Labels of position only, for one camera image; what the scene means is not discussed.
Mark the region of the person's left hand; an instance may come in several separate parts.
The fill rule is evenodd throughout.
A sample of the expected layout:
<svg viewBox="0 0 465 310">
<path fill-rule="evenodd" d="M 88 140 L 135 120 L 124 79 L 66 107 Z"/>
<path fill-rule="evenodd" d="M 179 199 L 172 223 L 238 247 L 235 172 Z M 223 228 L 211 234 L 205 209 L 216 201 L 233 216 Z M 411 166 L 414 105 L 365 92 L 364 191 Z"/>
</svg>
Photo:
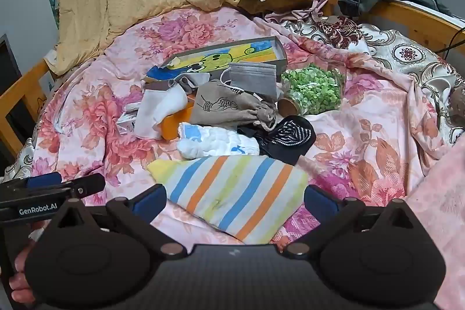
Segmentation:
<svg viewBox="0 0 465 310">
<path fill-rule="evenodd" d="M 25 277 L 25 260 L 47 225 L 47 221 L 40 221 L 27 227 L 23 225 L 13 233 L 13 251 L 18 254 L 13 260 L 14 275 L 9 279 L 11 297 L 16 303 L 28 307 L 35 303 L 35 297 Z"/>
</svg>

